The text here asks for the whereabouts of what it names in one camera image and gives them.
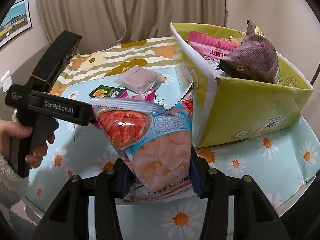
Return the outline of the left hand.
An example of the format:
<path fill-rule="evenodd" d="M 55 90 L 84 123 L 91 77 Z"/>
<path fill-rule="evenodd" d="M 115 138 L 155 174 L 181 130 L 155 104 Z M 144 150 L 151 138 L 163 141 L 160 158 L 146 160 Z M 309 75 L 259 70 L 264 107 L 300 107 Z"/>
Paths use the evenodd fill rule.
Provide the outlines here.
<path fill-rule="evenodd" d="M 25 127 L 14 121 L 1 120 L 1 170 L 9 168 L 8 160 L 10 158 L 11 138 L 25 139 L 31 135 L 31 127 Z M 44 156 L 47 154 L 47 143 L 53 144 L 54 134 L 45 141 L 41 146 L 33 150 L 32 154 L 26 156 L 25 161 L 31 168 L 37 168 L 41 165 Z"/>

